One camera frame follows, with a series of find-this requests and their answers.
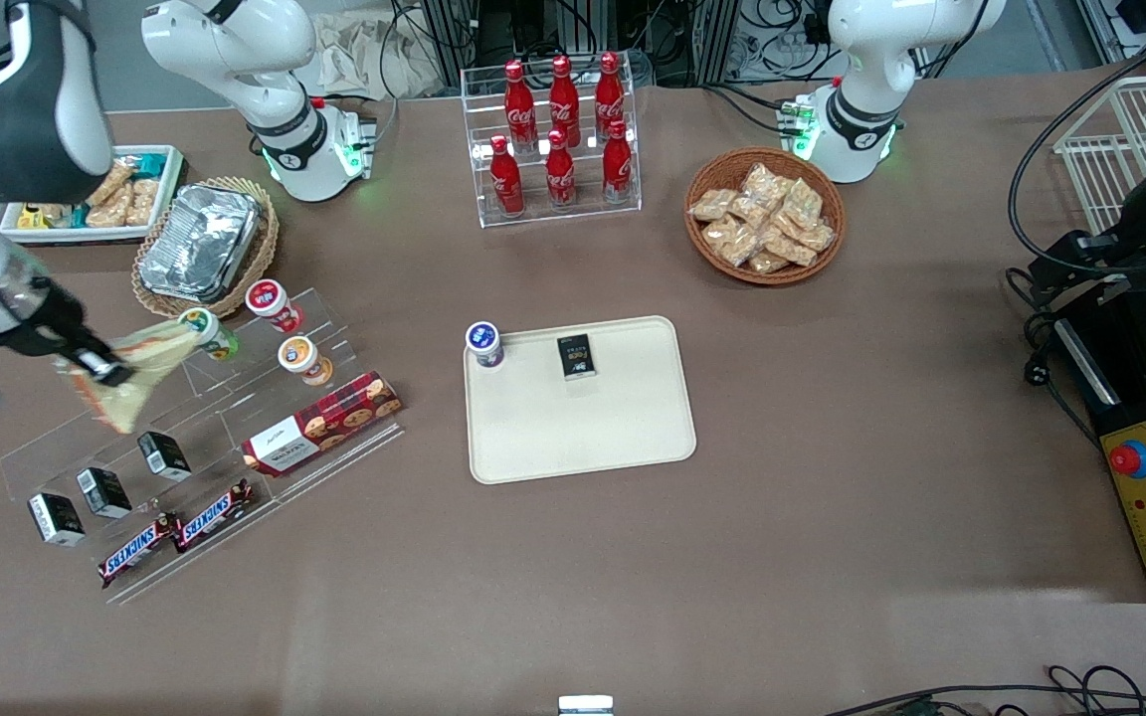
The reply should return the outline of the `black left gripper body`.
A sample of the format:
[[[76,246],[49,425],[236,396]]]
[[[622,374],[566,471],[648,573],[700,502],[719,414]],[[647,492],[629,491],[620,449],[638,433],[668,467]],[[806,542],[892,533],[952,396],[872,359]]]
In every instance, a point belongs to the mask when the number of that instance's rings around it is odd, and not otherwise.
[[[1146,199],[1123,200],[1117,222],[1081,239],[1080,253],[1099,270],[1127,273],[1131,290],[1146,289]]]

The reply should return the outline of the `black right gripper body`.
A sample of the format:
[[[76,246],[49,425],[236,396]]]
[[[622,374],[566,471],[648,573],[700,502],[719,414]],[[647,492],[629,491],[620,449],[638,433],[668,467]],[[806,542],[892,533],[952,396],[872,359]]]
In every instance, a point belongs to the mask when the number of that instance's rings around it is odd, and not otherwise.
[[[17,307],[0,289],[0,310],[11,322],[0,329],[0,349],[26,357],[79,359],[92,352],[83,304],[53,280],[29,280],[28,298],[40,298],[32,313]]]

